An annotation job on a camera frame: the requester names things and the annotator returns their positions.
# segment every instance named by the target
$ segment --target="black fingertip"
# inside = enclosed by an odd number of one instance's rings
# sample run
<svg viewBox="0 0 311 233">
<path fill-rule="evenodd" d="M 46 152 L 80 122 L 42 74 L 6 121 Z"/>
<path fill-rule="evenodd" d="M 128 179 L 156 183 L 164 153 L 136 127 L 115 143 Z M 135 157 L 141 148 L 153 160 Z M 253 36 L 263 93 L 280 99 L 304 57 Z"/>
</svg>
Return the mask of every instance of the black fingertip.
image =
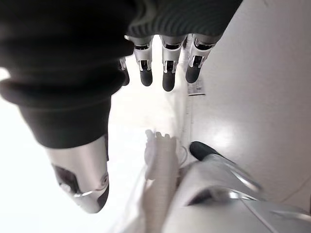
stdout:
<svg viewBox="0 0 311 233">
<path fill-rule="evenodd" d="M 169 71 L 167 73 L 163 73 L 162 86 L 165 91 L 172 91 L 175 86 L 175 73 L 171 73 Z"/>
<path fill-rule="evenodd" d="M 189 83 L 194 83 L 198 80 L 201 68 L 188 66 L 186 71 L 186 80 Z"/>
<path fill-rule="evenodd" d="M 152 71 L 151 70 L 141 71 L 140 80 L 144 86 L 150 86 L 152 84 Z"/>
<path fill-rule="evenodd" d="M 189 151 L 199 161 L 204 160 L 210 154 L 220 155 L 215 149 L 202 142 L 191 142 Z"/>
</svg>

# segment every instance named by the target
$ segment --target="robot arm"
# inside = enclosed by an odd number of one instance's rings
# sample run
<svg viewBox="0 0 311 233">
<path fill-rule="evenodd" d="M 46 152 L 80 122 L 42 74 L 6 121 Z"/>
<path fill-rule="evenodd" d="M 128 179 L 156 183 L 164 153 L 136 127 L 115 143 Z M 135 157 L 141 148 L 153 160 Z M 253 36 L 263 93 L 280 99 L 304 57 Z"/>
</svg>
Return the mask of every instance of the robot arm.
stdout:
<svg viewBox="0 0 311 233">
<path fill-rule="evenodd" d="M 134 49 L 150 85 L 152 36 L 161 35 L 163 87 L 170 91 L 186 35 L 200 35 L 203 48 L 206 38 L 214 44 L 241 1 L 1 1 L 0 67 L 11 77 L 0 93 L 19 106 L 59 185 L 84 210 L 100 211 L 108 197 L 110 98 L 128 83 L 123 58 Z M 207 55 L 191 51 L 202 58 L 190 67 L 200 68 Z"/>
</svg>

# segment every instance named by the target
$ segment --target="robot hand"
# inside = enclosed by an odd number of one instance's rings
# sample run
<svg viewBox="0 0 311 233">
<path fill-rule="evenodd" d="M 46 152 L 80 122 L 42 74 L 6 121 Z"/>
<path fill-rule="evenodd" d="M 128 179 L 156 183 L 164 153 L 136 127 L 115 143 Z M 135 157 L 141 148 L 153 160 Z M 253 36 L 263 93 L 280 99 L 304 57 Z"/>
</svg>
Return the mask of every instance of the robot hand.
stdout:
<svg viewBox="0 0 311 233">
<path fill-rule="evenodd" d="M 194 33 L 186 75 L 192 83 L 241 1 L 16 0 L 0 5 L 0 67 L 11 76 L 0 83 L 0 93 L 19 106 L 46 148 L 59 185 L 85 211 L 100 211 L 108 197 L 110 98 L 129 82 L 124 57 L 134 50 L 141 81 L 149 86 L 152 37 L 161 35 L 163 87 L 171 91 L 181 45 Z"/>
</svg>

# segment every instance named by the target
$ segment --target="robotic finger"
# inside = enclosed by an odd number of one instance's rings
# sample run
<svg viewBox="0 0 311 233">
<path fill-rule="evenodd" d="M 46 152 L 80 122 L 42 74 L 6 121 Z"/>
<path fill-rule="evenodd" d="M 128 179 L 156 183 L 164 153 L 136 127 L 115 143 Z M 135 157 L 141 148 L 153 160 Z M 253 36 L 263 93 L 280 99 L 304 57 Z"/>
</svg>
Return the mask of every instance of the robotic finger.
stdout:
<svg viewBox="0 0 311 233">
<path fill-rule="evenodd" d="M 138 38 L 138 37 L 128 37 L 134 43 L 134 54 L 136 57 L 136 62 L 140 70 L 140 80 L 144 86 L 150 86 L 152 84 L 152 36 Z"/>
<path fill-rule="evenodd" d="M 181 47 L 185 35 L 182 36 L 161 36 L 162 39 L 162 63 L 163 81 L 162 86 L 165 91 L 172 91 L 175 85 L 175 72 L 180 56 Z"/>
<path fill-rule="evenodd" d="M 189 65 L 186 72 L 186 80 L 194 83 L 199 78 L 201 67 L 207 59 L 210 51 L 215 46 L 220 36 L 194 34 L 189 54 Z"/>
</svg>

